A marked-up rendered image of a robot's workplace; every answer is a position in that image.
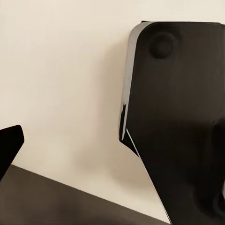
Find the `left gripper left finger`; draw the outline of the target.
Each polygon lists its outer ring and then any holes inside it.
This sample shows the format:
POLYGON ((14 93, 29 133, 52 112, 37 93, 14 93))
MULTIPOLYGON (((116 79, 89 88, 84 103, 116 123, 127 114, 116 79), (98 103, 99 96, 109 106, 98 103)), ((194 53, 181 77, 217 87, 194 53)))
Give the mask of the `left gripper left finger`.
POLYGON ((20 125, 0 130, 0 181, 24 143, 20 125))

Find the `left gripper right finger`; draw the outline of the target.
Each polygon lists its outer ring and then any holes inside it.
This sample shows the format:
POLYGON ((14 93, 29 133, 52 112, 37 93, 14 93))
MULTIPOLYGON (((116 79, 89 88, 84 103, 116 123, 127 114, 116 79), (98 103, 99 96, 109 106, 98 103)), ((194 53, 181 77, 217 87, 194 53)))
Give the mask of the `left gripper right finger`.
POLYGON ((210 142, 225 161, 225 126, 214 125, 210 142))

